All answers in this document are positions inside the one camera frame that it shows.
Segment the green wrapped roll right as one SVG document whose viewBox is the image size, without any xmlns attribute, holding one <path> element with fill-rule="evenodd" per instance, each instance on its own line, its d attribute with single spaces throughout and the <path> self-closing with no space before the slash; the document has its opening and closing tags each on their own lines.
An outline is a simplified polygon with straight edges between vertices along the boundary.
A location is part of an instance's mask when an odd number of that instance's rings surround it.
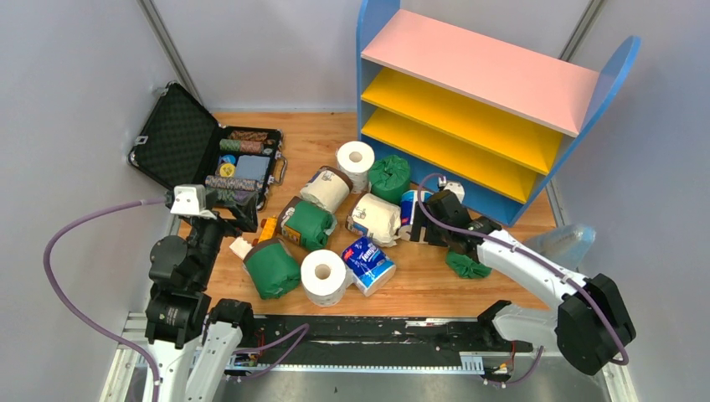
<svg viewBox="0 0 710 402">
<path fill-rule="evenodd" d="M 463 279 L 483 279 L 492 273 L 492 268 L 476 262 L 468 255 L 461 255 L 450 250 L 445 263 Z"/>
</svg>

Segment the white toy brick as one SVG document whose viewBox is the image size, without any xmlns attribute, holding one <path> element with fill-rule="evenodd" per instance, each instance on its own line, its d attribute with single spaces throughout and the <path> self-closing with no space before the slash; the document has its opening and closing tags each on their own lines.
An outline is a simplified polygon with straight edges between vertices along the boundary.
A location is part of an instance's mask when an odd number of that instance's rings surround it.
<svg viewBox="0 0 710 402">
<path fill-rule="evenodd" d="M 253 245 L 240 236 L 230 244 L 229 249 L 241 260 L 244 260 L 247 254 L 252 251 Z"/>
</svg>

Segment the black poker chip case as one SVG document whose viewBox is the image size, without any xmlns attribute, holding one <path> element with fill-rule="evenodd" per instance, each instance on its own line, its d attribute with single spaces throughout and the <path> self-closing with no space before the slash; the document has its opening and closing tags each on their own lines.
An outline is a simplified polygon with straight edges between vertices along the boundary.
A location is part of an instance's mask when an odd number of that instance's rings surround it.
<svg viewBox="0 0 710 402">
<path fill-rule="evenodd" d="M 150 179 L 172 189 L 183 184 L 215 188 L 224 201 L 236 194 L 254 193 L 262 210 L 271 187 L 280 185 L 287 160 L 284 134 L 271 128 L 225 126 L 178 82 L 168 83 L 157 98 L 128 162 Z M 263 182 L 219 176 L 223 155 L 261 155 L 270 159 Z"/>
</svg>

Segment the yellow big blind button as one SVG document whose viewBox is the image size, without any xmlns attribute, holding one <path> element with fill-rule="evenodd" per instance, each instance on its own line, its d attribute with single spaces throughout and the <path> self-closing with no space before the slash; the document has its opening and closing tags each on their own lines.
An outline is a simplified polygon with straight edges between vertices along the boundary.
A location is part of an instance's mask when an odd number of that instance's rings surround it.
<svg viewBox="0 0 710 402">
<path fill-rule="evenodd" d="M 229 162 L 224 162 L 221 163 L 218 167 L 218 173 L 220 177 L 223 178 L 230 178 L 233 177 L 235 174 L 236 167 L 233 163 Z"/>
</svg>

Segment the blue small blind button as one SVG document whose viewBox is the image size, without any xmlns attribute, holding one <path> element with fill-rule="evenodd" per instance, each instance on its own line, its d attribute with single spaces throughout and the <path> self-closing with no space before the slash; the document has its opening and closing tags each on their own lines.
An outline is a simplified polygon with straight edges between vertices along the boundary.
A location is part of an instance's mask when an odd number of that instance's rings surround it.
<svg viewBox="0 0 710 402">
<path fill-rule="evenodd" d="M 237 160 L 237 158 L 234 155 L 228 154 L 228 155 L 221 156 L 219 159 L 219 163 L 220 164 L 222 164 L 222 163 L 235 164 L 236 160 Z"/>
</svg>

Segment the green wrapped roll front left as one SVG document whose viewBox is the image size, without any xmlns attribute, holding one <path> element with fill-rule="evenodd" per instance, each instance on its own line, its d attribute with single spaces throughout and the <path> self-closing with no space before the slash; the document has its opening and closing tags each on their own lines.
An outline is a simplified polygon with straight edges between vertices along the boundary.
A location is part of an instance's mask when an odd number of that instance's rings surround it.
<svg viewBox="0 0 710 402">
<path fill-rule="evenodd" d="M 262 300 L 278 299 L 301 283 L 301 267 L 278 238 L 253 246 L 244 266 Z"/>
</svg>

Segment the white paper towel roll front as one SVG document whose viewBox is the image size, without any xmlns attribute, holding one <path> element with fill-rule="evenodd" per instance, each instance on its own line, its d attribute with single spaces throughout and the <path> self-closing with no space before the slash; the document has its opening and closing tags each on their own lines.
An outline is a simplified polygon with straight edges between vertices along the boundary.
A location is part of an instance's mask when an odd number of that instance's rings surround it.
<svg viewBox="0 0 710 402">
<path fill-rule="evenodd" d="M 315 250 L 301 263 L 301 284 L 312 303 L 331 307 L 341 301 L 352 284 L 352 272 L 335 252 Z"/>
</svg>

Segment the blue playing card deck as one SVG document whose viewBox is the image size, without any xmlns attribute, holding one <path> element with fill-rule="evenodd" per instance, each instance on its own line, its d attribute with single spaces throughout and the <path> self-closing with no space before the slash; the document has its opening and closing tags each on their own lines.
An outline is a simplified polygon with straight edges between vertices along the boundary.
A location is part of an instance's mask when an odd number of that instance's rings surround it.
<svg viewBox="0 0 710 402">
<path fill-rule="evenodd" d="M 270 159 L 261 155 L 240 155 L 236 160 L 236 178 L 263 182 L 269 169 Z"/>
</svg>

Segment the blue Tempo tissue pack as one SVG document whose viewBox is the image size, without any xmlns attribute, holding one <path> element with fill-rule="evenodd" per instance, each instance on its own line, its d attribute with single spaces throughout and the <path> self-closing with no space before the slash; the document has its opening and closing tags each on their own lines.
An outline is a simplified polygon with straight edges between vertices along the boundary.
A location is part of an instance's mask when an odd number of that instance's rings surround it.
<svg viewBox="0 0 710 402">
<path fill-rule="evenodd" d="M 413 217 L 414 209 L 420 209 L 418 204 L 419 192 L 417 190 L 409 190 L 405 192 L 400 199 L 400 228 L 398 236 L 400 239 L 409 240 L 409 228 Z"/>
</svg>

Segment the green wrapped roll brown band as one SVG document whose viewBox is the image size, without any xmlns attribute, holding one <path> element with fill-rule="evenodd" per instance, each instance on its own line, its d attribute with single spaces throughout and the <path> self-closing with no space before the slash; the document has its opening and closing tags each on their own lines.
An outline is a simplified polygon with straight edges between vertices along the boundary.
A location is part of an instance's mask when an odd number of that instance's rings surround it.
<svg viewBox="0 0 710 402">
<path fill-rule="evenodd" d="M 334 214 L 294 196 L 278 215 L 276 233 L 308 251 L 314 251 L 326 248 L 336 226 Z"/>
</svg>

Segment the blue shelf with coloured boards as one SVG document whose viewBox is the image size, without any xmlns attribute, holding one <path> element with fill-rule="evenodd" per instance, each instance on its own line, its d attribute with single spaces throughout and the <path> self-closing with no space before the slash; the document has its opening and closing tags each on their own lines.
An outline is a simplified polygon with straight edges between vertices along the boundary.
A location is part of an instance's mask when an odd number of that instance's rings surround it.
<svg viewBox="0 0 710 402">
<path fill-rule="evenodd" d="M 513 226 L 620 91 L 641 47 L 625 39 L 601 71 L 403 9 L 362 2 L 358 136 L 422 183 L 462 184 L 464 205 Z"/>
</svg>

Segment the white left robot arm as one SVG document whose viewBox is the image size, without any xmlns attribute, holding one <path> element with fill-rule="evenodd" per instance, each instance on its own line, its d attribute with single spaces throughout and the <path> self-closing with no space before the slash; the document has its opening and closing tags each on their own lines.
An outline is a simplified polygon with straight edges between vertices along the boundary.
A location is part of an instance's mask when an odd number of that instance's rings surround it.
<svg viewBox="0 0 710 402">
<path fill-rule="evenodd" d="M 167 191 L 165 206 L 188 223 L 187 238 L 169 235 L 150 251 L 150 300 L 145 310 L 145 401 L 211 401 L 229 355 L 256 335 L 248 302 L 222 299 L 210 305 L 206 290 L 224 238 L 256 231 L 257 198 L 220 201 L 203 185 Z"/>
</svg>

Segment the cream wrapped roll blue picture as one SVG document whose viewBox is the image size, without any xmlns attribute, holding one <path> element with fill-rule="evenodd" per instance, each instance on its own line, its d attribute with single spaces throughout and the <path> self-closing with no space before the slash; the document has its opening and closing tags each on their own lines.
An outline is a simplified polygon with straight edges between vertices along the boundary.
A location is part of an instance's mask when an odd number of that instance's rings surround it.
<svg viewBox="0 0 710 402">
<path fill-rule="evenodd" d="M 300 190 L 301 199 L 335 214 L 353 188 L 352 180 L 342 171 L 321 166 Z"/>
</svg>

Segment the cream wrapped roll brown band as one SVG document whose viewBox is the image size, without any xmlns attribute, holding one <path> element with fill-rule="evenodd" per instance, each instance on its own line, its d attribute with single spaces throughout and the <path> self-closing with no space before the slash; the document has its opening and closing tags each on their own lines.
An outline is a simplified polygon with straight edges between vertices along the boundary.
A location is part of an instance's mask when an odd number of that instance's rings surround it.
<svg viewBox="0 0 710 402">
<path fill-rule="evenodd" d="M 401 208 L 371 193 L 362 193 L 351 208 L 345 227 L 380 247 L 393 247 L 399 238 Z"/>
</svg>

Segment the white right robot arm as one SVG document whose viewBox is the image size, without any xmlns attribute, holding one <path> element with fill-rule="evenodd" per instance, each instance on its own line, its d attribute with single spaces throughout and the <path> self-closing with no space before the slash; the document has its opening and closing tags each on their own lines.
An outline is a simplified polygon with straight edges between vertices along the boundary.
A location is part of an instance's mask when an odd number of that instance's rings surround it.
<svg viewBox="0 0 710 402">
<path fill-rule="evenodd" d="M 450 191 L 414 200 L 428 226 L 454 251 L 502 273 L 532 293 L 546 309 L 500 300 L 479 315 L 483 346 L 499 349 L 523 341 L 559 351 L 579 372 L 597 374 L 604 366 L 627 365 L 626 349 L 636 337 L 616 283 L 604 274 L 588 277 L 566 269 L 516 240 L 486 217 L 473 219 Z"/>
</svg>

